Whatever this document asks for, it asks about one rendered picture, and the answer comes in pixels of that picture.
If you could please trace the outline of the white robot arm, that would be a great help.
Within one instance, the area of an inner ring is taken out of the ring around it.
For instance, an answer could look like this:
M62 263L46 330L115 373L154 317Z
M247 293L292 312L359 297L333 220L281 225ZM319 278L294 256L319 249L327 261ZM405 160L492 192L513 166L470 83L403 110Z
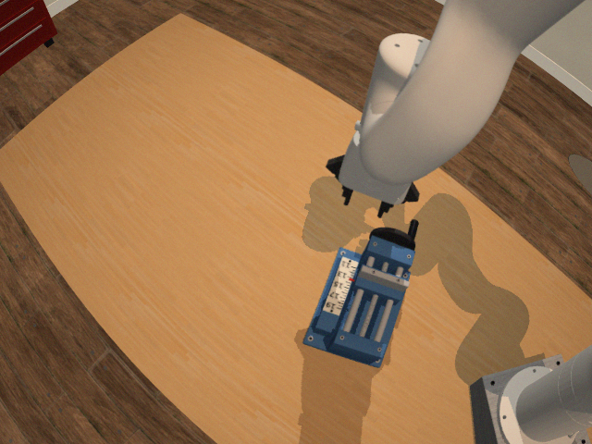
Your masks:
M365 171L404 185L449 161L486 124L519 54L584 1L446 0L430 41L386 37L354 126ZM572 444L592 427L592 345L514 375L498 422L507 444Z

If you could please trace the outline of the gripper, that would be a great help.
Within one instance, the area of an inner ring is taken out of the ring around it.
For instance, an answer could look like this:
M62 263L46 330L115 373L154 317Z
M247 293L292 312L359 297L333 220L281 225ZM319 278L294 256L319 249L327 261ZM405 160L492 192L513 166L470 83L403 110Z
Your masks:
M418 202L420 193L413 182L412 184L408 183L395 186L386 185L371 178L371 176L365 171L360 159L360 136L361 134L356 130L347 148L346 154L329 159L326 165L326 168L334 174L335 178L343 185L342 197L346 197L344 205L347 206L349 204L352 197L352 190L383 201L381 202L380 210L377 214L379 218L383 216L384 212L387 213L389 207L393 207L394 204Z

